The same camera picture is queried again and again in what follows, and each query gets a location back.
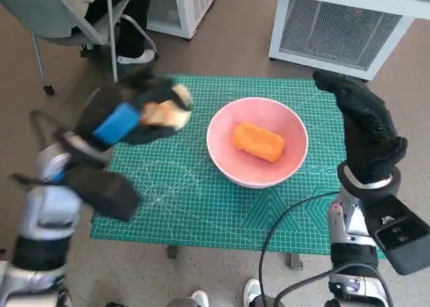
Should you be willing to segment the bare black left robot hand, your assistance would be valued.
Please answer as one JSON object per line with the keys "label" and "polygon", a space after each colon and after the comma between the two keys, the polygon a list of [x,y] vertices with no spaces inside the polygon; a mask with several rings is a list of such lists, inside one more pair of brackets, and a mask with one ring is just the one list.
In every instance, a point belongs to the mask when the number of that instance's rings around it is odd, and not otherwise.
{"label": "bare black left robot hand", "polygon": [[94,91],[73,132],[100,151],[119,142],[148,144],[176,135],[193,109],[187,87],[139,71]]}

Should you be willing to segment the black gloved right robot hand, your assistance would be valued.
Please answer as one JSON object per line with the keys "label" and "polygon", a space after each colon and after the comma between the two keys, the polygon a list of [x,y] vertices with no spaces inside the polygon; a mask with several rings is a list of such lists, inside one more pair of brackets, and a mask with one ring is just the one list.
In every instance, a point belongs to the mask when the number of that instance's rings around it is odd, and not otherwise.
{"label": "black gloved right robot hand", "polygon": [[398,135],[384,100],[347,75],[317,70],[312,77],[343,114],[347,166],[355,178],[362,184],[387,179],[406,156],[408,140]]}

